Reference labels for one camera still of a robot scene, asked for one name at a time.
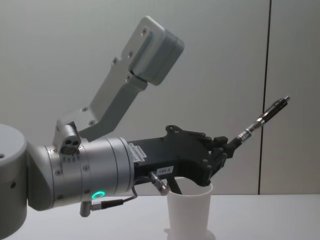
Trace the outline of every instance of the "sticker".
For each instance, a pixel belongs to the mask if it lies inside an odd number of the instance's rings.
[[[133,157],[133,162],[144,162],[144,156],[147,157],[147,155],[145,154],[144,151],[142,151],[141,147],[139,146],[135,146],[133,143],[129,143],[129,148],[131,150],[132,153],[132,157]]]
[[[174,166],[166,166],[166,167],[158,168],[156,170],[156,174],[158,176],[164,175],[164,174],[172,174],[173,171],[174,171]]]

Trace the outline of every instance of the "white cup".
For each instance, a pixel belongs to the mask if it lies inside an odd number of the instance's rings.
[[[171,191],[167,195],[172,240],[206,239],[212,184],[198,186],[184,177],[176,182],[182,195]]]

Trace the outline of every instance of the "table surface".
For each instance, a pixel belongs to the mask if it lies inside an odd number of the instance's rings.
[[[169,240],[167,199],[138,199],[87,218],[80,204],[37,212],[8,240]],[[214,195],[209,240],[318,240],[320,195]]]

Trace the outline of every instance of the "green led ring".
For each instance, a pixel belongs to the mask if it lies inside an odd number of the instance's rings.
[[[106,193],[104,191],[97,191],[96,193],[94,193],[92,195],[92,199],[100,199],[103,198],[106,195]]]

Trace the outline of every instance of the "white wall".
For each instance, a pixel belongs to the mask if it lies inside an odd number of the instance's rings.
[[[291,100],[263,131],[262,194],[320,193],[320,1],[272,1],[266,104]]]
[[[51,144],[56,119],[90,102],[112,59],[150,15],[185,42],[185,51],[111,136],[160,137],[174,124],[233,138],[261,113],[268,9],[266,0],[2,0],[0,122],[34,144]],[[256,194],[259,154],[257,133],[213,178],[214,193]]]

